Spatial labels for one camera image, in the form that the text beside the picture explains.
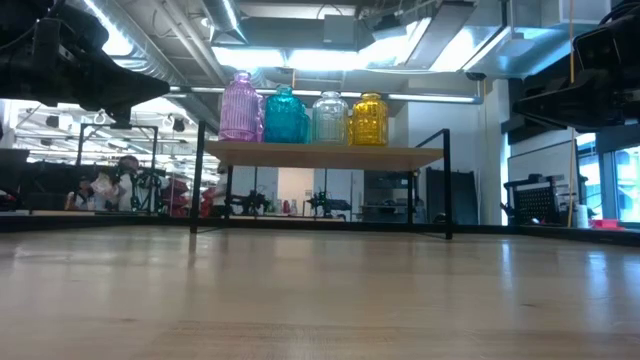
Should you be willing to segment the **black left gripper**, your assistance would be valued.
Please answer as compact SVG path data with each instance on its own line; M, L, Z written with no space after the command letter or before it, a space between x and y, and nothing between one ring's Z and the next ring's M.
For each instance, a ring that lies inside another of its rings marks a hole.
M102 51L63 49L44 61L29 49L0 52L0 98L77 104L127 123L133 106L169 92L166 81L123 68Z

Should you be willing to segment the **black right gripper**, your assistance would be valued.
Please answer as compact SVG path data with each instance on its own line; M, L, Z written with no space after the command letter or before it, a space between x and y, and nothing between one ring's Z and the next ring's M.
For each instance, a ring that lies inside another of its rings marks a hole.
M640 124L640 14L630 15L626 32L627 64L623 72L581 71L570 81L556 78L517 100L515 114L538 123L600 131L634 120Z

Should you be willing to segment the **large pink ribbed glass vase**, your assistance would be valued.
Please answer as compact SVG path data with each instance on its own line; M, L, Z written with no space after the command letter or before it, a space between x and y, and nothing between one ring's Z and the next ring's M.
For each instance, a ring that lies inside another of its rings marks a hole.
M263 101L251 84L251 74L238 71L222 93L218 139L260 142L263 132Z

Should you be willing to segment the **round teal glass vase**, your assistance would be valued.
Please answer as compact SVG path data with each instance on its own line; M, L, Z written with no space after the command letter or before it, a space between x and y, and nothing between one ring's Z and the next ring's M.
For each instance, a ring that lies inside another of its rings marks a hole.
M264 141L303 144L306 142L307 123L305 105L293 94L293 88L278 85L276 93L266 100Z

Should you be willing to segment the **clear round glass vase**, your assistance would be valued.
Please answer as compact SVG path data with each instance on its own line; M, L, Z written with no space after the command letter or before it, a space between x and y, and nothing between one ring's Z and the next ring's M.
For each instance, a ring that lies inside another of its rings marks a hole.
M325 91L313 104L311 140L314 144L347 143L348 105L336 91Z

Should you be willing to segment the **round yellow glass vase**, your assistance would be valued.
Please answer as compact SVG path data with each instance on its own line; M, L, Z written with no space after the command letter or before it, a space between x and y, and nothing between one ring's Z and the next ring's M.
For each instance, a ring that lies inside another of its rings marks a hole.
M378 93L368 92L353 106L350 122L350 144L386 146L388 143L388 106Z

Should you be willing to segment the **person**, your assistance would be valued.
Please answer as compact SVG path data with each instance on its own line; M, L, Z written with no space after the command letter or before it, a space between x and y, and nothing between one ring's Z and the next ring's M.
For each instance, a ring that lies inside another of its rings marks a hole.
M125 155L117 166L117 185L119 189L118 210L135 212L141 209L141 188L138 184L139 161L135 156Z
M227 183L228 183L228 168L220 162L217 167L218 181L214 188L213 193L213 205L224 206L226 201Z
M96 209L95 194L91 181L82 177L78 188L67 195L65 209L72 211L93 211Z

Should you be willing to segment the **black perforated metal cart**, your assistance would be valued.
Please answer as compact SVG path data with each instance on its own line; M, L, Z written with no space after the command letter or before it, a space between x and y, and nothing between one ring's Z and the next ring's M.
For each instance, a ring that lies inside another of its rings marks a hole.
M503 184L507 200L500 206L509 226L566 226L571 193L563 175L529 174Z

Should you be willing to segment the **red tool cabinet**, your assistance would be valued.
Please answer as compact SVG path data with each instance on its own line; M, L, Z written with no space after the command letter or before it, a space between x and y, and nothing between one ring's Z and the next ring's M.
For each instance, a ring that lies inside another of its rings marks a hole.
M203 218L211 217L213 213L215 197L215 188L207 188L201 195L200 216Z
M171 177L168 186L162 191L166 213L171 217L186 217L189 213L190 197L188 185Z

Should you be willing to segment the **dark storage cabinet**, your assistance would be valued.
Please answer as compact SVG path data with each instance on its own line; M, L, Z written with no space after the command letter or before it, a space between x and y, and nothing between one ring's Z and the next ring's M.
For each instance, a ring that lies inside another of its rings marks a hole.
M445 180L442 170L426 169L426 221L445 222ZM478 225L478 198L473 172L451 173L452 221L456 225Z

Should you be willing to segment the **grey utility cart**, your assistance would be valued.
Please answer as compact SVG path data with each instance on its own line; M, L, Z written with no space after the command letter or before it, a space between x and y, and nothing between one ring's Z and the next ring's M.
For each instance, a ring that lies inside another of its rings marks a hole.
M367 223L409 222L407 172L365 171L361 220Z

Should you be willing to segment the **grey ceiling junction box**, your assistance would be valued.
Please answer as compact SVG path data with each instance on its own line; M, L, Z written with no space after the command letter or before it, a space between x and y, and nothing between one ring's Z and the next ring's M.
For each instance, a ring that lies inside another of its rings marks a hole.
M327 48L352 49L356 44L356 26L353 17L325 15L323 44Z

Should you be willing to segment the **silver spiral ventilation duct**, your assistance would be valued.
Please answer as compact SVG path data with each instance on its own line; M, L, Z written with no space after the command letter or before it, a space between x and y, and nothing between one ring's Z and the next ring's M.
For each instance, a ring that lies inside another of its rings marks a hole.
M95 16L108 30L110 40L120 39L131 46L124 55L116 55L105 46L104 51L121 67L161 79L171 86L187 86L187 79L116 0L67 0L67 3Z

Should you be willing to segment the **other-station black rig frame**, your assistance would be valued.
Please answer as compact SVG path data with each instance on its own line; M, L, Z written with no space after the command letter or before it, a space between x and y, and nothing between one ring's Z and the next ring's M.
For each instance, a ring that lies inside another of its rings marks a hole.
M157 145L158 145L158 137L159 137L159 127L151 126L151 125L131 125L125 124L123 122L114 122L111 124L96 124L96 123L81 123L80 124L80 132L78 139L78 147L77 147L77 157L76 157L76 165L80 166L82 163L82 155L83 155L83 147L84 143L92 137L92 134L86 135L85 130L87 128L91 128L94 132L98 130L102 130L103 128L109 128L112 130L133 130L138 129L143 131L144 129L150 129L153 131L153 140L152 140L152 153L150 160L150 169L154 170L156 168L156 153L157 153Z

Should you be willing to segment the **black metal rig frame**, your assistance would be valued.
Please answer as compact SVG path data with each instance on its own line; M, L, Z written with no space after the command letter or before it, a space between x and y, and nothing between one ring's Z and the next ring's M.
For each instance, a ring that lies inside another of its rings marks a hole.
M441 233L447 239L456 234L518 235L588 242L640 249L640 232L568 229L548 226L446 225L407 223L358 223L315 220L171 218L128 215L0 215L0 233L66 230L110 226L183 226L191 228L247 228L279 230L362 231L388 233Z

